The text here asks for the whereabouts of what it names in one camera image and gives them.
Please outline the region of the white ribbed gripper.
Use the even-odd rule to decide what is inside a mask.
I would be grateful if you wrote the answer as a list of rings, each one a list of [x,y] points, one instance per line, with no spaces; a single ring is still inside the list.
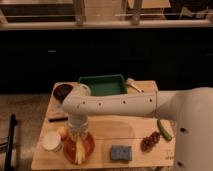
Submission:
[[[68,127],[71,133],[71,136],[74,140],[77,138],[85,139],[88,134],[88,123],[84,124],[72,124],[68,123]]]

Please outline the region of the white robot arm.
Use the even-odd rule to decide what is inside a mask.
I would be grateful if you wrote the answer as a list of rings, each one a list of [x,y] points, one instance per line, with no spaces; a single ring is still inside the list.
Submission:
[[[92,96],[87,86],[78,85],[62,106],[77,132],[89,115],[174,120],[173,171],[213,171],[213,88]]]

